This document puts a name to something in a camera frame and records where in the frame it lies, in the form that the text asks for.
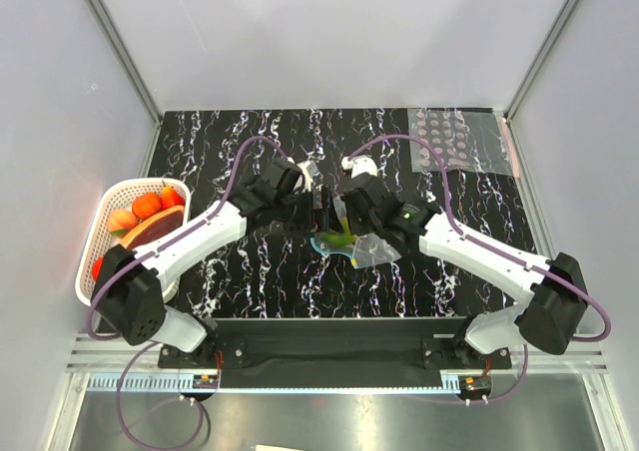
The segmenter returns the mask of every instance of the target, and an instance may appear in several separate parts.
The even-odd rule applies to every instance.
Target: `white backdrop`
[[[0,448],[45,449],[86,307],[74,277],[104,190],[153,124],[84,0],[0,0]]]
[[[555,248],[612,317],[602,348],[639,445],[637,24],[639,0],[583,0],[514,123]]]
[[[564,0],[105,0],[163,110],[505,108]]]

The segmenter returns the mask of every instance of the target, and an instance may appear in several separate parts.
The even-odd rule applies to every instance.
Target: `white basket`
[[[107,230],[107,220],[113,210],[130,210],[133,200],[148,192],[159,194],[164,185],[170,185],[184,199],[184,221],[189,220],[189,210],[191,207],[191,192],[185,184],[173,179],[135,179],[119,182],[110,187],[102,196],[98,210],[93,217],[91,231],[84,246],[80,268],[76,276],[76,294],[78,299],[89,306],[91,295],[96,282],[91,276],[91,268],[96,259],[104,256],[109,248],[118,243],[118,239],[111,236]],[[164,303],[173,298],[178,291],[179,280],[176,279],[167,289],[162,291]]]

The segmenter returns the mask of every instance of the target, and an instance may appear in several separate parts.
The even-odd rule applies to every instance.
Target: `metal floor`
[[[496,392],[512,384],[496,376]],[[181,444],[198,413],[167,394],[127,393],[123,408],[148,444]],[[486,407],[445,406],[412,396],[218,395],[205,402],[212,433],[189,449],[248,451],[258,444],[304,451],[603,450],[577,375],[530,375],[513,397]],[[137,450],[120,431],[114,393],[85,396],[72,450]]]

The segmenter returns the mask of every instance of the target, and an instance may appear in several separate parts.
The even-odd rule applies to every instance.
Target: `black marble tabletop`
[[[406,134],[406,109],[169,112],[149,176],[184,181],[193,193],[191,217],[220,197],[233,159],[248,137],[281,144],[296,162],[314,160],[323,182],[340,192],[339,162],[373,137]],[[401,198],[420,194],[442,204],[439,173],[411,171],[408,143],[383,143],[380,175]],[[256,144],[242,158],[241,177],[275,155]],[[465,224],[534,251],[513,177],[448,172],[452,208]],[[214,317],[398,317],[466,315],[503,307],[500,290],[429,257],[354,269],[339,255],[321,256],[278,225],[220,249],[187,271],[173,305]]]

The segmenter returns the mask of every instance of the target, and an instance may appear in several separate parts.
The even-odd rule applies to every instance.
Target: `produce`
[[[91,276],[93,276],[94,280],[98,280],[98,276],[100,276],[100,269],[102,269],[102,262],[104,261],[104,257],[100,256],[96,259],[96,262],[93,263],[93,267],[91,268]]]
[[[126,249],[134,249],[143,244],[155,241],[182,226],[184,207],[178,205],[153,215],[129,231],[120,245]]]
[[[184,199],[171,186],[165,186],[162,189],[162,210],[168,210],[177,205],[184,205]]]
[[[140,220],[146,220],[162,209],[162,199],[158,194],[148,193],[137,197],[131,205],[131,210]]]
[[[107,229],[113,236],[124,236],[138,224],[138,218],[128,210],[113,210],[107,221]]]

